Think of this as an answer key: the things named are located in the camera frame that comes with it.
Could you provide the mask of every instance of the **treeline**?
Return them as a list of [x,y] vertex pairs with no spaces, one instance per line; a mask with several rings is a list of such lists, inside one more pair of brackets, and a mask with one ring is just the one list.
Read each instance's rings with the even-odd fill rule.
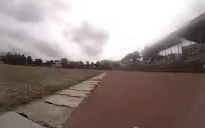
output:
[[4,64],[22,65],[22,66],[46,66],[59,68],[76,68],[76,69],[112,69],[109,63],[82,61],[69,61],[66,58],[61,60],[47,60],[43,62],[42,59],[33,59],[31,56],[25,56],[19,53],[7,53],[5,57],[1,58]]

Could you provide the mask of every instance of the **gray cloud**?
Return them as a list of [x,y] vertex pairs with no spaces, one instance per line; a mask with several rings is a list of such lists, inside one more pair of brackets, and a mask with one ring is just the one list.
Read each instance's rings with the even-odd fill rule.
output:
[[0,0],[0,11],[19,21],[39,21],[43,11],[33,0]]
[[60,58],[65,52],[56,43],[49,43],[28,37],[22,31],[0,28],[0,51],[20,52],[35,57]]
[[105,30],[95,28],[88,23],[83,23],[79,28],[74,29],[71,35],[72,40],[88,56],[99,55],[109,37]]
[[61,0],[0,0],[0,11],[20,22],[41,21],[50,9],[68,10],[70,6]]

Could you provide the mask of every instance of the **track surface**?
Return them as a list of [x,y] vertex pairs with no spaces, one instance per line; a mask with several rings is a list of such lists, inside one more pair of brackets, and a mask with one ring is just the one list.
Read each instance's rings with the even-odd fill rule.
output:
[[205,74],[112,71],[64,128],[205,128]]

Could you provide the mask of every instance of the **field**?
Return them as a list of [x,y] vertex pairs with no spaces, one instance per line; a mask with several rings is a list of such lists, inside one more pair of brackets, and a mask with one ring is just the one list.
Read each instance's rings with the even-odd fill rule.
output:
[[0,113],[102,73],[0,64]]

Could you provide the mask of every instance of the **building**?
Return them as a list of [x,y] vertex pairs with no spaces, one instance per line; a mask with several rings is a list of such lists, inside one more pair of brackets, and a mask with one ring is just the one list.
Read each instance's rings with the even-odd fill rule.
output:
[[205,62],[205,12],[186,26],[145,48],[142,55],[144,64]]

